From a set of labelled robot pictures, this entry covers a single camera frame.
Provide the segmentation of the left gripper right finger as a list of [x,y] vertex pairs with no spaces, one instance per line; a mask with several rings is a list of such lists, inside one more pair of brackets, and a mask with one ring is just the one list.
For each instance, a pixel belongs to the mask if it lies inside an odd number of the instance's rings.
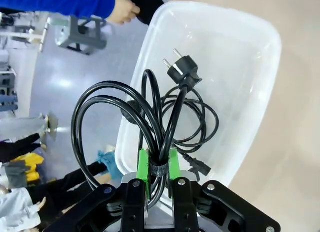
[[168,171],[175,231],[198,231],[198,217],[211,223],[211,230],[279,231],[279,223],[216,180],[200,185],[183,176],[178,152],[170,149]]

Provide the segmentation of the person's right hand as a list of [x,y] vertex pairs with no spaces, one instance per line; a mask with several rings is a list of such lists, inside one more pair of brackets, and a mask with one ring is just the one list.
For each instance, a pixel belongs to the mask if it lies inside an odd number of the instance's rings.
[[111,14],[106,18],[115,24],[129,23],[140,13],[140,8],[131,0],[115,0]]

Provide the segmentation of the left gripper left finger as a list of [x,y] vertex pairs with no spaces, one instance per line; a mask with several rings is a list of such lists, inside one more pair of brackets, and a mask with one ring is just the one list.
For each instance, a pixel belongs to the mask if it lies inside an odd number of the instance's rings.
[[149,153],[138,153],[135,178],[115,188],[102,184],[49,225],[44,231],[105,231],[121,221],[120,231],[143,231],[149,194]]

